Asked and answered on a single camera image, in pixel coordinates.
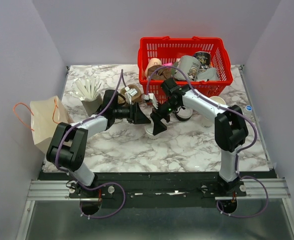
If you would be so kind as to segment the stack of white lids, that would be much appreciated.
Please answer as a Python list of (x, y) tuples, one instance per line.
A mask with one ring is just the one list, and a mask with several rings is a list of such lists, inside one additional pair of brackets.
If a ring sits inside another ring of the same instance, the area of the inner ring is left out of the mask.
[(181, 122), (186, 122), (188, 121), (193, 114), (193, 110), (188, 107), (180, 107), (175, 111), (175, 117), (181, 121)]

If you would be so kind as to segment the brown cardboard cup carrier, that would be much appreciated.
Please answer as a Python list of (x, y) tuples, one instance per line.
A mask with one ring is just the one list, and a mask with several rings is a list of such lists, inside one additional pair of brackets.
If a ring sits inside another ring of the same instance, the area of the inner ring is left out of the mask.
[(137, 85), (129, 84), (120, 90), (118, 103), (120, 105), (132, 105), (142, 102), (142, 92)]

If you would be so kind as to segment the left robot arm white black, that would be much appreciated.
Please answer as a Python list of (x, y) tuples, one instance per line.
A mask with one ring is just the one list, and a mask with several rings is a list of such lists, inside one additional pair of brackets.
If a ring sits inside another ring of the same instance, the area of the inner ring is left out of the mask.
[(81, 184), (80, 191), (88, 198), (97, 194), (97, 176), (84, 163), (87, 140), (111, 128), (116, 119), (130, 124), (145, 125), (151, 121), (140, 109), (139, 103), (118, 103), (118, 91), (106, 90), (100, 112), (73, 124), (59, 123), (49, 144), (46, 159), (57, 169), (69, 173)]

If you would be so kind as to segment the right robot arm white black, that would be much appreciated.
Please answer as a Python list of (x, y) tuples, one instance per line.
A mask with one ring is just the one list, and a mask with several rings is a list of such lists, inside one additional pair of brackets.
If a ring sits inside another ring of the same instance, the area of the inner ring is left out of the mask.
[(163, 104), (153, 107), (150, 117), (153, 122), (154, 136), (167, 130), (161, 120), (170, 121), (170, 114), (180, 107), (186, 107), (198, 112), (214, 124), (215, 141), (221, 149), (221, 168), (217, 177), (217, 193), (228, 196), (235, 190), (240, 178), (236, 174), (236, 154), (245, 143), (248, 128), (240, 107), (229, 107), (219, 104), (204, 96), (187, 84), (179, 86), (169, 78), (161, 84), (161, 89), (167, 96)]

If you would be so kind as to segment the single white paper cup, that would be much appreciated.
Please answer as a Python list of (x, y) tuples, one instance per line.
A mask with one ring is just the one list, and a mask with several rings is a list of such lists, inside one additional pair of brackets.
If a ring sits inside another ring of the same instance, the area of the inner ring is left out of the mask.
[(148, 138), (155, 140), (155, 139), (158, 139), (162, 135), (162, 133), (159, 133), (157, 135), (153, 135), (153, 128), (154, 128), (154, 124), (153, 124), (153, 122), (151, 122), (151, 124), (147, 124), (145, 126), (145, 132), (146, 132), (146, 135)]

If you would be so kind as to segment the stack of white paper cups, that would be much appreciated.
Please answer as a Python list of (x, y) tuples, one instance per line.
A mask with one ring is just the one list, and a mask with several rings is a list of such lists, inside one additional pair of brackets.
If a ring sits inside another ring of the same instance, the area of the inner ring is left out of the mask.
[[(226, 105), (224, 99), (219, 96), (212, 96), (210, 99), (218, 105)], [(205, 106), (207, 110), (206, 113), (201, 117), (201, 126), (204, 128), (210, 128), (215, 122), (214, 119), (217, 115), (215, 111), (217, 108), (207, 102), (205, 103)]]

